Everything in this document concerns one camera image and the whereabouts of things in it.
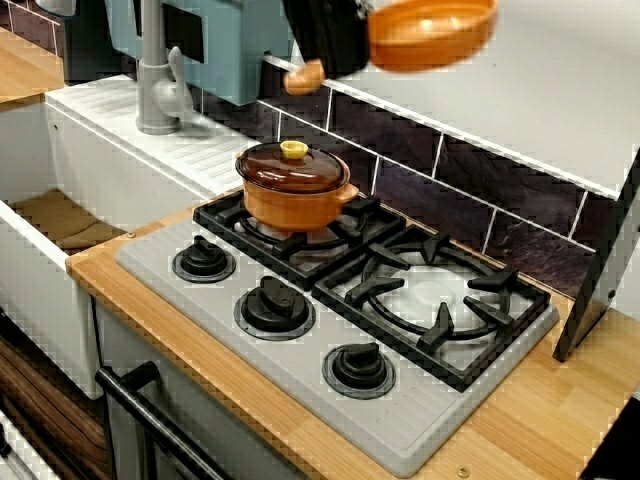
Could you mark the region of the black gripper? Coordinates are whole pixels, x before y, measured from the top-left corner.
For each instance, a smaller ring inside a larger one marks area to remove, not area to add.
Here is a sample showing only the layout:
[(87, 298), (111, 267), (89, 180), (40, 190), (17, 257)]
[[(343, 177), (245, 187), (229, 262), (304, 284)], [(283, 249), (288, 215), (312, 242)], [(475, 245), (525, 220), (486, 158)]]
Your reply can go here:
[[(305, 63), (319, 61), (329, 78), (341, 78), (363, 69), (369, 61), (367, 1), (284, 0), (284, 12)], [(328, 34), (327, 55), (316, 34)]]

